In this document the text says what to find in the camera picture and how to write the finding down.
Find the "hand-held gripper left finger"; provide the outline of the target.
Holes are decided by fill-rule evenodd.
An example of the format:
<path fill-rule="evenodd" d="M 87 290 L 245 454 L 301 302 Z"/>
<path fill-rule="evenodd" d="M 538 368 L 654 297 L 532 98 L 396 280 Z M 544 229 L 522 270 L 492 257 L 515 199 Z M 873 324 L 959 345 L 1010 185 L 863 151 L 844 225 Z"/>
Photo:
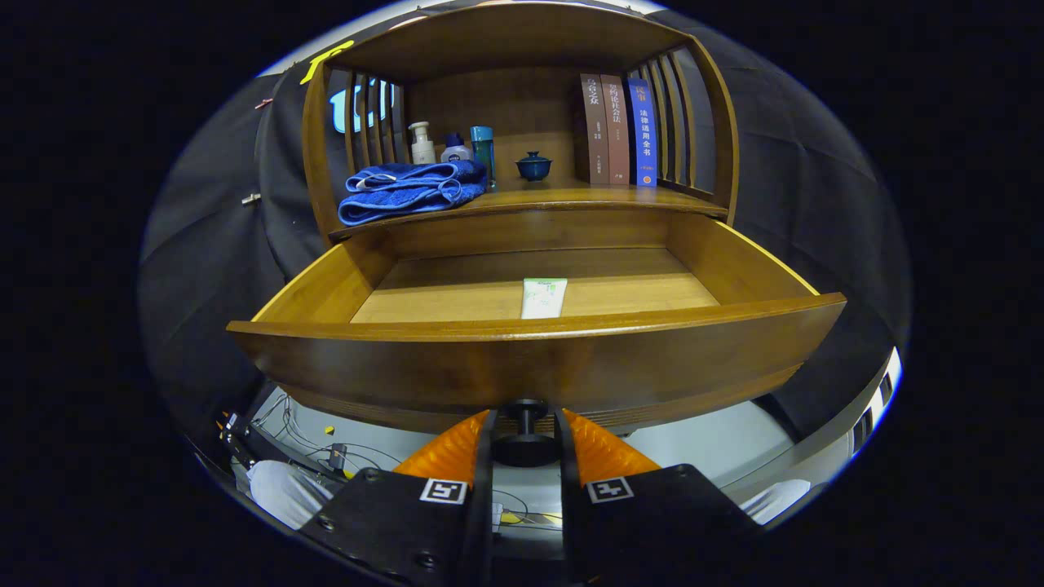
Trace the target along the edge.
<path fill-rule="evenodd" d="M 322 549 L 392 586 L 489 586 L 493 545 L 493 425 L 478 417 L 465 444 L 469 479 L 363 469 L 301 529 Z"/>

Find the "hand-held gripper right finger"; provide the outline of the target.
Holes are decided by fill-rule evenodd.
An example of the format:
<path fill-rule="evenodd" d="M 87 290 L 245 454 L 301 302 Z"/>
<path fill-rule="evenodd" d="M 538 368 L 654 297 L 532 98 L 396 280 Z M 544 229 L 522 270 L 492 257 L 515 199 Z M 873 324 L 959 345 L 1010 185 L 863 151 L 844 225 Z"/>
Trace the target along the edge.
<path fill-rule="evenodd" d="M 759 524 L 689 464 L 659 466 L 557 410 L 564 568 L 582 584 L 687 584 L 731 571 Z"/>

